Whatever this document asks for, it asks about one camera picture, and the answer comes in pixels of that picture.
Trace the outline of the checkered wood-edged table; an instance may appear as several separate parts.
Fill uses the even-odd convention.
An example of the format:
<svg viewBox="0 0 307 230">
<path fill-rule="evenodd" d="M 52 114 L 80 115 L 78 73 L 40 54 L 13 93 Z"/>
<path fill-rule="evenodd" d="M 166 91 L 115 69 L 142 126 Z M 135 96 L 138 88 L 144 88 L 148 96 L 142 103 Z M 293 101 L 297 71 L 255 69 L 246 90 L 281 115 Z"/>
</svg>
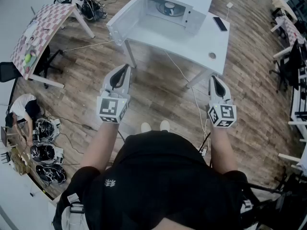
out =
<svg viewBox="0 0 307 230">
<path fill-rule="evenodd" d="M 50 14 L 46 19 L 42 20 L 42 15 L 47 10 L 50 10 Z M 76 5 L 44 5 L 34 16 L 33 20 L 38 20 L 39 25 L 33 32 L 32 36 L 30 38 L 26 38 L 24 36 L 24 31 L 11 54 L 11 62 L 13 62 L 13 64 L 19 70 L 25 80 L 36 80 L 46 85 L 52 85 L 62 89 L 64 88 L 64 84 L 34 75 L 34 70 L 51 39 L 54 37 L 54 35 L 60 28 L 64 27 L 63 23 L 70 16 L 73 16 L 77 19 L 79 24 L 91 38 L 95 37 L 92 30 L 85 22 L 83 16 L 77 11 Z M 26 54 L 31 54 L 32 56 L 31 60 L 28 63 L 25 63 L 24 61 Z"/>
</svg>

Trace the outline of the person's black clothing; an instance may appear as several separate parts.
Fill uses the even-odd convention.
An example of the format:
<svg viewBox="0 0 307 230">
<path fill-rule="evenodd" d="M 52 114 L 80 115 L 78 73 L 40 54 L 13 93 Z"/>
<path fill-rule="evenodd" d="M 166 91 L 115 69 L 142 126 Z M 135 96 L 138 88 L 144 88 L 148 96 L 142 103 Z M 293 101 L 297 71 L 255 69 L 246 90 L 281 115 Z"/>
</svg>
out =
<svg viewBox="0 0 307 230">
<path fill-rule="evenodd" d="M 186 139 L 165 131 L 129 136 L 111 168 L 80 168 L 53 219 L 77 195 L 89 230 L 152 230 L 169 219 L 194 230 L 243 230 L 240 210 L 258 202 L 243 172 L 210 168 Z"/>
</svg>

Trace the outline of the white table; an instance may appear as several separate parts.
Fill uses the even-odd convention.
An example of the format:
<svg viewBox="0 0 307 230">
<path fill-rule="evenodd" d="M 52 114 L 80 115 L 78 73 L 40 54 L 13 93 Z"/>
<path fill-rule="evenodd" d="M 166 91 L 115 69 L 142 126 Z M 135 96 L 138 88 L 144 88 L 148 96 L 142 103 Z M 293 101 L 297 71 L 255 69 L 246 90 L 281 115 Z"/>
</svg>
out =
<svg viewBox="0 0 307 230">
<path fill-rule="evenodd" d="M 130 65 L 136 66 L 129 44 L 130 41 L 135 41 L 170 52 L 202 66 L 202 71 L 187 83 L 187 88 L 193 87 L 201 80 L 208 81 L 213 74 L 222 75 L 229 31 L 221 32 L 213 20 L 214 16 L 212 13 L 207 14 L 196 35 L 185 31 L 177 24 L 150 15 L 145 16 L 133 27 L 122 45 Z M 209 58 L 210 52 L 216 54 L 215 60 Z"/>
</svg>

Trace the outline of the person's left forearm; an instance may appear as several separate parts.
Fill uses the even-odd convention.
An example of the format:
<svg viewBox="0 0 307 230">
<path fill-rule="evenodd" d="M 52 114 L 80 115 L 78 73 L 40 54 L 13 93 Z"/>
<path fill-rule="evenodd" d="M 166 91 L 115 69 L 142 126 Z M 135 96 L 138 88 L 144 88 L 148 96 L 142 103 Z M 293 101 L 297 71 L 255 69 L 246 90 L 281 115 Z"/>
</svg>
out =
<svg viewBox="0 0 307 230">
<path fill-rule="evenodd" d="M 110 160 L 119 124 L 103 122 L 85 151 L 81 167 L 94 167 L 103 172 Z"/>
</svg>

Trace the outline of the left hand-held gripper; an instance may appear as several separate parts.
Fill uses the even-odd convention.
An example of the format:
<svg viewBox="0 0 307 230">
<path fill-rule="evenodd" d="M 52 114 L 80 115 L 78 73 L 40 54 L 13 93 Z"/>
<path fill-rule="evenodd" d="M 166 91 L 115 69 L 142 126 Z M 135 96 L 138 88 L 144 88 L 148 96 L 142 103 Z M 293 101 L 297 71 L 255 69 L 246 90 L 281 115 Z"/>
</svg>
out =
<svg viewBox="0 0 307 230">
<path fill-rule="evenodd" d="M 103 122 L 120 123 L 128 109 L 131 67 L 119 66 L 104 78 L 103 90 L 97 97 L 96 114 Z"/>
</svg>

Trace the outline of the white curved desk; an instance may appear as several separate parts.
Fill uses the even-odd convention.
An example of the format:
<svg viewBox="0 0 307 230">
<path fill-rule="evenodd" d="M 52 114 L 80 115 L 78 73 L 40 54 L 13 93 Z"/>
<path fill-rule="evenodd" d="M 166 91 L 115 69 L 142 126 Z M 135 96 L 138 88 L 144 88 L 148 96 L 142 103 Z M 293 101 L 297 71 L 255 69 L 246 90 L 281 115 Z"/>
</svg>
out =
<svg viewBox="0 0 307 230">
<path fill-rule="evenodd" d="M 54 230 L 51 200 L 28 175 L 0 162 L 0 207 L 18 230 Z"/>
</svg>

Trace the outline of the checkered white-framed table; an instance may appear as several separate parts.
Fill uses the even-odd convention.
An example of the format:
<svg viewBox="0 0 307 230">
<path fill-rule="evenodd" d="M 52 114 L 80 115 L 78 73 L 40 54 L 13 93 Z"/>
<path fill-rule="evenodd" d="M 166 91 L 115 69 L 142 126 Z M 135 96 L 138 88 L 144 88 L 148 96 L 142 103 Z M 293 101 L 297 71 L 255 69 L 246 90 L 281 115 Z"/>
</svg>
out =
<svg viewBox="0 0 307 230">
<path fill-rule="evenodd" d="M 284 54 L 289 53 L 292 50 L 295 41 L 298 41 L 299 44 L 305 44 L 307 46 L 307 40 L 301 35 L 301 33 L 286 15 L 276 17 L 275 22 L 276 25 L 271 29 L 271 32 L 273 33 L 280 27 L 284 29 L 290 46 L 273 55 L 274 59 L 277 59 Z"/>
</svg>

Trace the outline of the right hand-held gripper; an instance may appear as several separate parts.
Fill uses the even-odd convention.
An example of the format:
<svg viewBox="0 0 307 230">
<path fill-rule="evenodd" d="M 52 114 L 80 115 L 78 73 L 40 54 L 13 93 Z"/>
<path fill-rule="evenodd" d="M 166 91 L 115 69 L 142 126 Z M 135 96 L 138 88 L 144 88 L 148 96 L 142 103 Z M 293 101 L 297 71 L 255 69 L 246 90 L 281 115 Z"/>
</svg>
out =
<svg viewBox="0 0 307 230">
<path fill-rule="evenodd" d="M 228 86 L 220 78 L 212 75 L 209 79 L 209 92 L 208 114 L 213 127 L 231 127 L 237 120 L 237 114 Z"/>
</svg>

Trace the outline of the black office chair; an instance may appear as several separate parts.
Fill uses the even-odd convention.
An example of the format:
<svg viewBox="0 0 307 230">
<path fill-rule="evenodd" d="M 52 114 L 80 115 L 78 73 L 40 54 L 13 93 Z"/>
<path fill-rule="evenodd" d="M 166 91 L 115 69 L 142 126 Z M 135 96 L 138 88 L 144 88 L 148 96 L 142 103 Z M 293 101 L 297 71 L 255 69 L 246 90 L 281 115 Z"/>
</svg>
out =
<svg viewBox="0 0 307 230">
<path fill-rule="evenodd" d="M 22 74 L 12 62 L 0 62 L 0 106 L 9 107 Z"/>
<path fill-rule="evenodd" d="M 306 66 L 307 48 L 304 43 L 299 43 L 298 39 L 295 40 L 292 49 L 289 53 L 285 54 L 280 62 L 274 61 L 278 70 L 271 69 L 269 74 L 275 73 L 279 76 L 279 84 L 276 92 L 281 90 L 284 86 L 284 92 L 287 91 L 288 86 L 294 87 L 296 90 L 301 86 L 298 71 Z"/>
<path fill-rule="evenodd" d="M 62 74 L 63 73 L 62 69 L 56 68 L 51 65 L 51 62 L 58 54 L 62 55 L 63 51 L 59 49 L 55 53 L 51 54 L 50 47 L 47 46 L 35 67 L 34 75 L 40 77 L 40 73 L 43 73 L 44 78 L 46 78 L 49 69 L 53 69 L 57 71 L 59 74 Z"/>
</svg>

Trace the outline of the white cloth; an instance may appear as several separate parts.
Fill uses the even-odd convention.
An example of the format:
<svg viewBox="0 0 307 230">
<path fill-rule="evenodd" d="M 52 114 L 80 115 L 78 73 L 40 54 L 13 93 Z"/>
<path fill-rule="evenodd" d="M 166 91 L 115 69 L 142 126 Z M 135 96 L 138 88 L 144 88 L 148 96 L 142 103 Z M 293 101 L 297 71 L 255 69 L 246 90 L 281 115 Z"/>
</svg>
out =
<svg viewBox="0 0 307 230">
<path fill-rule="evenodd" d="M 38 20 L 33 20 L 27 27 L 27 29 L 24 32 L 24 36 L 26 38 L 30 38 L 35 31 L 35 29 L 38 27 L 39 21 Z"/>
</svg>

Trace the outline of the white metal rack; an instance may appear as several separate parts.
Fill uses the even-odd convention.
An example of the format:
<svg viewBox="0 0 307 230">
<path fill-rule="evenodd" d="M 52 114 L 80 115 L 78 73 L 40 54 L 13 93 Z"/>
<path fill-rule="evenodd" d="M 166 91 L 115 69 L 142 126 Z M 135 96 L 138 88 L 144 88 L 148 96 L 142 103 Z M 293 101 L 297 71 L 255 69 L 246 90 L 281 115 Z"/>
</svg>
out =
<svg viewBox="0 0 307 230">
<path fill-rule="evenodd" d="M 307 142 L 307 67 L 298 70 L 298 90 L 292 88 L 289 125 L 297 127 Z"/>
</svg>

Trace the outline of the black phone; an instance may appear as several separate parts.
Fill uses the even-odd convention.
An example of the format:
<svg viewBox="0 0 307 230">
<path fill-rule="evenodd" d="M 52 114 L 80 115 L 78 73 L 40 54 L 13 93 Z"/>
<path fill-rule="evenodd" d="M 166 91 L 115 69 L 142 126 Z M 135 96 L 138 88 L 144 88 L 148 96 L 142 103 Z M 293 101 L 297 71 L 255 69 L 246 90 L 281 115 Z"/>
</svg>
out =
<svg viewBox="0 0 307 230">
<path fill-rule="evenodd" d="M 223 21 L 221 20 L 220 17 L 213 17 L 213 20 L 217 24 L 218 28 L 220 29 L 221 32 L 226 32 L 227 27 L 224 25 Z"/>
</svg>

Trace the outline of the white waist pack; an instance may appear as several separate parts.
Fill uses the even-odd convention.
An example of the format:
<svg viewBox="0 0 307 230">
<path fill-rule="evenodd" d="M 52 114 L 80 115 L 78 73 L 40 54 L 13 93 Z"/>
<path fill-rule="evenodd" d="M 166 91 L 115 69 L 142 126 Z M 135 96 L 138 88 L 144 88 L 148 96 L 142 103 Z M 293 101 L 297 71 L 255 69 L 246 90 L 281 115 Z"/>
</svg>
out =
<svg viewBox="0 0 307 230">
<path fill-rule="evenodd" d="M 70 205 L 66 207 L 61 216 L 62 230 L 89 230 L 86 222 L 84 205 L 76 193 L 67 197 Z"/>
</svg>

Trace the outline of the person's right forearm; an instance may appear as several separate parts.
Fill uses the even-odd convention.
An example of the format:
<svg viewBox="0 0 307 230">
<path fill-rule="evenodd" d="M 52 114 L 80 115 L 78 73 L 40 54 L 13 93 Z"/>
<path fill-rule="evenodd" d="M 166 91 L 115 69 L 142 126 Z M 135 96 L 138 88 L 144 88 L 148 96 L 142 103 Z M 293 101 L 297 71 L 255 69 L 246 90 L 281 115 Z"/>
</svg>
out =
<svg viewBox="0 0 307 230">
<path fill-rule="evenodd" d="M 228 138 L 227 129 L 211 125 L 211 160 L 215 171 L 225 174 L 237 171 L 237 161 Z"/>
</svg>

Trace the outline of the black equipment stand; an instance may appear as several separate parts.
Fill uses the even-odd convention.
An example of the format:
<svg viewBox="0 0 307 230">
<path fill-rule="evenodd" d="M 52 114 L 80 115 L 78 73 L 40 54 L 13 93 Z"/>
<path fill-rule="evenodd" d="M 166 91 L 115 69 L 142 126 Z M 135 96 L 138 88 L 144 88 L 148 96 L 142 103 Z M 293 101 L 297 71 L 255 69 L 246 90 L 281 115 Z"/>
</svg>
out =
<svg viewBox="0 0 307 230">
<path fill-rule="evenodd" d="M 248 195 L 251 207 L 241 213 L 242 228 L 253 225 L 258 230 L 264 225 L 271 230 L 307 230 L 307 176 L 283 172 L 279 185 L 275 188 L 246 183 L 249 189 L 278 194 L 277 199 L 260 201 L 253 193 Z"/>
</svg>

